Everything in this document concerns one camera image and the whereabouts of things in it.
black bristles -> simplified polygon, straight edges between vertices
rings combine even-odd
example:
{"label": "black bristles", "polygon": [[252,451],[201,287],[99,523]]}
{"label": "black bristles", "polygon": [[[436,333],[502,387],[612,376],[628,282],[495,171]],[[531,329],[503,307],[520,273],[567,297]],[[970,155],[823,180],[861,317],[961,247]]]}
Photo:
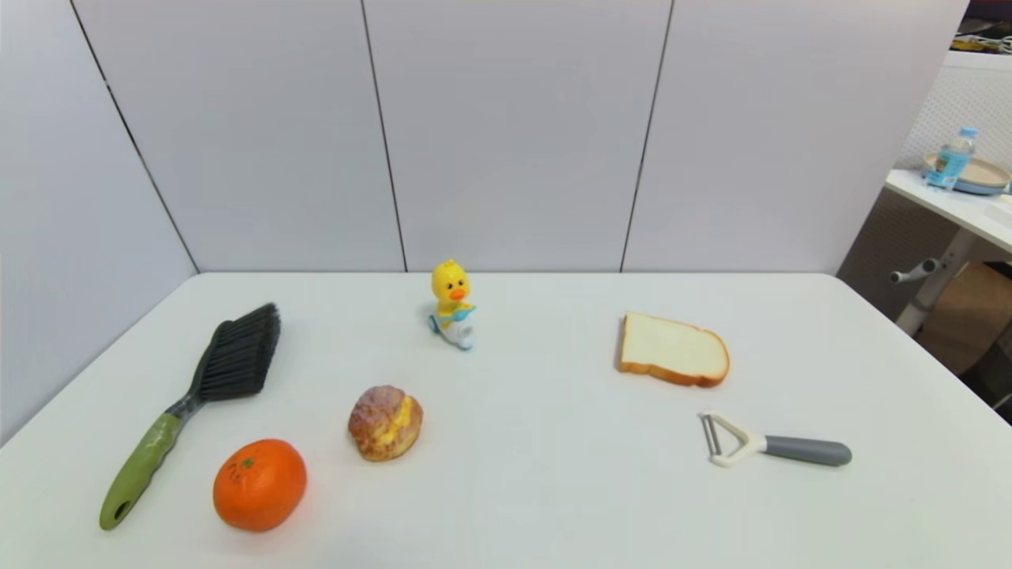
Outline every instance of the black bristles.
{"label": "black bristles", "polygon": [[202,401],[260,393],[274,356],[281,319],[273,303],[221,326],[194,384]]}

white bread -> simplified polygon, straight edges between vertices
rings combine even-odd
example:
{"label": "white bread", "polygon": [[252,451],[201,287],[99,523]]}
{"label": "white bread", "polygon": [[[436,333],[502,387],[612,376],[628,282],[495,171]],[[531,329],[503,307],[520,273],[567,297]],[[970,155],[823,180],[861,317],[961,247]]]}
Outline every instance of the white bread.
{"label": "white bread", "polygon": [[620,372],[683,386],[713,387],[731,368],[720,336],[690,324],[626,312]]}

tangerine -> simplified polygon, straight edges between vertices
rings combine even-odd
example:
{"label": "tangerine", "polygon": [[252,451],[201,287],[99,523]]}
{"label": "tangerine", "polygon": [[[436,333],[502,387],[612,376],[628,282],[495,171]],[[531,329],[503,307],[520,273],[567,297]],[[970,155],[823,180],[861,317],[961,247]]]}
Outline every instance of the tangerine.
{"label": "tangerine", "polygon": [[306,491],[306,463],[284,440],[251,442],[225,461],[215,478],[215,509],[234,527],[266,532],[279,525]]}

yellow cream filling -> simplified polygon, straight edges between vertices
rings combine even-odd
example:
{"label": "yellow cream filling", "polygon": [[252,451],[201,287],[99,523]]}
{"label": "yellow cream filling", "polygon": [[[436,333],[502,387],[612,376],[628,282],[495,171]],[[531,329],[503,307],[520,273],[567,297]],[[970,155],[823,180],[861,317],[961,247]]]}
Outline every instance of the yellow cream filling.
{"label": "yellow cream filling", "polygon": [[376,437],[377,444],[390,444],[397,438],[397,433],[411,422],[411,410],[415,407],[415,400],[410,396],[405,396],[401,401],[401,408],[390,422],[387,432]]}

rubber duck toy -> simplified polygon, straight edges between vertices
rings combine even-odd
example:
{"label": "rubber duck toy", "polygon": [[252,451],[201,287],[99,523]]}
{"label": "rubber duck toy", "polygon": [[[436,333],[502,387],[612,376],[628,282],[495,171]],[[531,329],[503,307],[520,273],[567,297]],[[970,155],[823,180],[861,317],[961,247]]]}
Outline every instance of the rubber duck toy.
{"label": "rubber duck toy", "polygon": [[462,350],[475,346],[474,328],[469,316],[474,305],[463,302],[471,294],[471,279],[463,267],[450,259],[432,269],[432,294],[436,310],[429,316],[433,332],[441,334]]}

